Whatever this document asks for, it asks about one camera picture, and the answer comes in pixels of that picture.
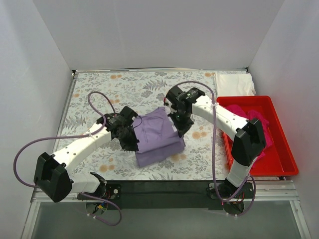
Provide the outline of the purple t shirt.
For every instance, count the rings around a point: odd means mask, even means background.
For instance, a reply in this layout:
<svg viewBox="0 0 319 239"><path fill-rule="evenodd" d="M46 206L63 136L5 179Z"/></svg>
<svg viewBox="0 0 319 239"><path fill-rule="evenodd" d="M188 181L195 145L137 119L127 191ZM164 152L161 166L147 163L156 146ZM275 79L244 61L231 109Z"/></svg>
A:
<svg viewBox="0 0 319 239"><path fill-rule="evenodd" d="M164 161L185 149L184 139L174 130L164 107L136 118L133 128L139 141L136 159L140 168Z"/></svg>

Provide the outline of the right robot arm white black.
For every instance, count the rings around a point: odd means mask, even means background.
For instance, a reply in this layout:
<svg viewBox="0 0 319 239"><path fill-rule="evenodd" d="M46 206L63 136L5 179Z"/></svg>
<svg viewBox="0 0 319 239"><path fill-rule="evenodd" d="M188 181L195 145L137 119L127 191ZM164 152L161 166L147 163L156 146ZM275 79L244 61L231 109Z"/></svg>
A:
<svg viewBox="0 0 319 239"><path fill-rule="evenodd" d="M233 141L231 154L234 162L225 180L225 191L231 198L239 197L244 191L242 183L266 147L260 120L249 120L232 113L198 88L184 92L174 86L165 96L164 105L170 108L168 116L179 136L188 132L193 125L191 115L196 115L212 123L215 129L220 129Z"/></svg>

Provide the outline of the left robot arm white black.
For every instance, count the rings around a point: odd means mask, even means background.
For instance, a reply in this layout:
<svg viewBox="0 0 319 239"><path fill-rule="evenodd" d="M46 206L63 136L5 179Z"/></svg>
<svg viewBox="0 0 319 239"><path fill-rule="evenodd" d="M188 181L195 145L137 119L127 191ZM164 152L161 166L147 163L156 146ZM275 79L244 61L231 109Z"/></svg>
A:
<svg viewBox="0 0 319 239"><path fill-rule="evenodd" d="M65 199L70 193L85 193L95 199L106 194L107 181L95 172L74 175L73 170L96 149L118 139L124 151L136 152L139 140L133 122L138 114L125 106L119 113L105 114L87 131L87 136L73 141L49 155L42 153L37 160L35 185L53 202Z"/></svg>

